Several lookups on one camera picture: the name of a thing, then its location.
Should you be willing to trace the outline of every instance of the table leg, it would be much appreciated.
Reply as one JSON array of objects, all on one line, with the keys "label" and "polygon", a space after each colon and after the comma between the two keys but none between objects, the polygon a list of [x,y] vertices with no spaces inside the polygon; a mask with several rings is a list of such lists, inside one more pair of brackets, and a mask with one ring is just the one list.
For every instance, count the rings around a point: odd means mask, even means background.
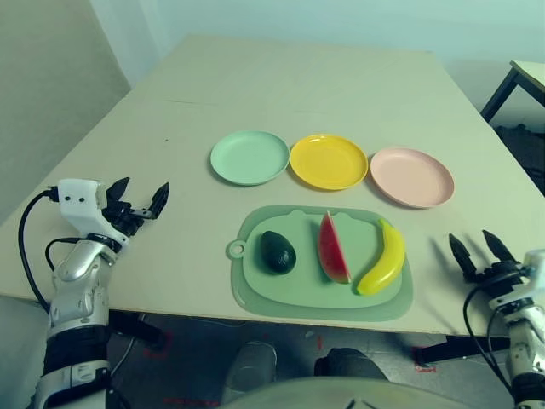
[{"label": "table leg", "polygon": [[511,71],[509,71],[509,74],[503,79],[494,95],[486,102],[485,107],[480,112],[486,122],[490,122],[492,117],[496,115],[498,109],[503,105],[503,102],[511,95],[514,88],[517,86],[517,83],[515,82],[517,76],[517,71],[514,68],[511,68]]},{"label": "table leg", "polygon": [[545,107],[545,92],[537,87],[527,77],[520,74],[514,79],[515,83],[520,86],[524,91],[534,97],[534,99]]},{"label": "table leg", "polygon": [[161,330],[138,320],[136,313],[110,311],[110,327],[126,336],[140,339],[152,349],[160,350],[166,342],[166,336]]},{"label": "table leg", "polygon": [[[480,345],[486,351],[485,337],[477,337]],[[499,351],[509,348],[509,338],[497,338],[491,339],[492,350]],[[415,350],[415,360],[418,365],[425,366],[432,362],[439,362],[441,360],[454,360],[456,358],[462,358],[466,356],[476,355],[479,353],[475,342],[470,337],[451,337],[447,336],[446,343],[440,343],[433,345],[432,347],[418,348]]]}]

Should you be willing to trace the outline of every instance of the watermelon slice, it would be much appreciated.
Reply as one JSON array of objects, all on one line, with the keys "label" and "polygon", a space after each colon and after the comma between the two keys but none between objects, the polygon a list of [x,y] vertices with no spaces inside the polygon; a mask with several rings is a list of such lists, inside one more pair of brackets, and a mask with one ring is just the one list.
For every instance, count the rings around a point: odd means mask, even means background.
[{"label": "watermelon slice", "polygon": [[350,283],[348,265],[342,255],[341,244],[329,212],[324,215],[318,237],[320,264],[330,279],[339,284]]}]

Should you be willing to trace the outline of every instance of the cutting board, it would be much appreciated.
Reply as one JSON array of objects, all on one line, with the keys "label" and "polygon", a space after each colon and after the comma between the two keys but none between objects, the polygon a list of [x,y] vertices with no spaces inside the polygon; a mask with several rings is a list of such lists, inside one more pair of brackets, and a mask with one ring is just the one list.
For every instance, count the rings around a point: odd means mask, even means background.
[{"label": "cutting board", "polygon": [[[341,285],[325,275],[318,259],[322,217],[333,217],[353,282]],[[355,286],[382,253],[384,218],[366,210],[275,205],[255,210],[227,247],[232,259],[232,291],[237,302],[256,314],[326,320],[392,320],[412,301],[412,280],[405,259],[401,275],[386,289],[361,296]],[[285,275],[273,274],[261,260],[260,239],[267,230],[282,234],[297,261]]]}]

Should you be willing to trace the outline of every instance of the table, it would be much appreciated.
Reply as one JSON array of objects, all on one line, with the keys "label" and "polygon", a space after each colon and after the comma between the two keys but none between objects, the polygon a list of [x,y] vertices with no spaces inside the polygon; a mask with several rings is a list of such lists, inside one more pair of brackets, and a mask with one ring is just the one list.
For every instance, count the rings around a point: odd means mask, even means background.
[{"label": "table", "polygon": [[[209,152],[241,129],[268,130],[289,145],[331,132],[368,154],[390,146],[421,149],[450,169],[456,193],[437,208],[411,210],[388,201],[369,179],[334,193],[306,188],[288,171],[261,186],[231,186],[210,169]],[[134,206],[148,205],[165,181],[170,197],[161,217],[146,223],[116,264],[111,307],[122,310],[463,335],[462,302],[471,285],[464,284],[450,254],[448,233],[468,244],[480,268],[492,258],[482,228],[520,257],[545,241],[545,230],[536,228],[545,225],[544,198],[428,52],[189,37],[32,196],[61,178],[113,182],[123,176],[132,178],[125,198]],[[415,287],[410,310],[386,322],[281,319],[245,311],[231,293],[225,249],[244,218],[264,205],[383,214],[406,238]],[[32,294],[15,240],[21,212],[22,206],[0,227],[0,293],[27,298]],[[56,204],[38,205],[28,220],[27,252],[46,297],[53,288],[43,248],[73,234]],[[484,305],[476,302],[469,311],[477,334],[485,333]]]},{"label": "table", "polygon": [[545,64],[511,61],[511,67],[508,75],[481,111],[486,122],[490,122],[496,115],[517,85],[545,107]]}]

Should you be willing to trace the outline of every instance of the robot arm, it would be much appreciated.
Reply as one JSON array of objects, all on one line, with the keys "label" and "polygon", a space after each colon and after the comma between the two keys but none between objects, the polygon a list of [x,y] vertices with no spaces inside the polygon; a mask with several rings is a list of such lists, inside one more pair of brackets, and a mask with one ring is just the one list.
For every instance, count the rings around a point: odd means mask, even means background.
[{"label": "robot arm", "polygon": [[450,235],[450,247],[468,282],[477,283],[499,310],[508,328],[507,360],[511,394],[517,409],[545,406],[545,311],[536,296],[545,291],[545,250],[529,251],[515,261],[503,243],[484,231],[486,243],[500,259],[477,273],[462,242]]},{"label": "robot arm", "polygon": [[49,309],[49,331],[35,407],[78,409],[126,406],[110,389],[107,286],[112,267],[129,236],[144,219],[159,216],[169,184],[158,189],[149,209],[121,202],[129,178],[107,189],[98,181],[65,179],[58,186],[60,212],[82,238],[54,269],[56,290]]}]

